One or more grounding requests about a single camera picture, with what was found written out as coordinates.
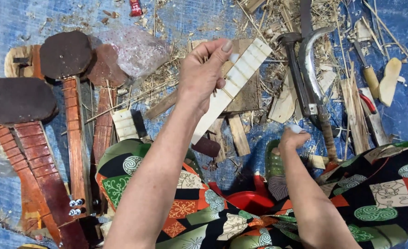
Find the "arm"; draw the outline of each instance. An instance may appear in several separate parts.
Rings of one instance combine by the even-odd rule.
[[[154,248],[172,206],[192,134],[209,108],[213,89],[225,85],[221,66],[231,47],[225,39],[205,42],[181,63],[175,108],[124,190],[105,249]],[[210,59],[201,65],[199,58],[204,56]]]
[[[308,133],[296,134],[286,128],[278,146],[301,241],[310,249],[361,248],[296,152],[308,139]]]

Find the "floral patterned clothing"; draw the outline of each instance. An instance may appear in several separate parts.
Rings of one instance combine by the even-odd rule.
[[[113,209],[149,147],[125,140],[101,159],[96,180]],[[316,181],[362,248],[390,248],[407,239],[408,142],[366,151]],[[269,215],[240,210],[184,163],[156,248],[303,248],[292,207],[287,197]]]

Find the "hand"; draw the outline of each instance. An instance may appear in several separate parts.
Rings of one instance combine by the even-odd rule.
[[[233,43],[227,39],[203,42],[181,62],[178,86],[178,104],[191,107],[201,117],[210,105],[210,95],[225,86],[221,67],[232,52]]]
[[[298,134],[294,133],[290,128],[285,128],[278,145],[278,150],[281,154],[285,149],[296,150],[297,148],[302,147],[310,138],[310,134],[304,130]]]

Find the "chisel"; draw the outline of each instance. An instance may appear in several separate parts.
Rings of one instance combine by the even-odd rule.
[[[366,79],[367,85],[370,88],[371,95],[373,99],[377,99],[379,98],[378,78],[376,77],[373,67],[371,65],[367,65],[367,61],[364,55],[362,54],[362,50],[361,50],[361,46],[359,45],[359,42],[355,40],[353,44],[355,45],[356,51],[358,51],[358,55],[361,58],[362,63],[364,64],[364,78]]]

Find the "red snack wrapper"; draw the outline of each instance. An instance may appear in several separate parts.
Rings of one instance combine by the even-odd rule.
[[[130,0],[130,7],[132,8],[132,12],[130,16],[140,16],[142,15],[141,5],[139,4],[139,0]]]

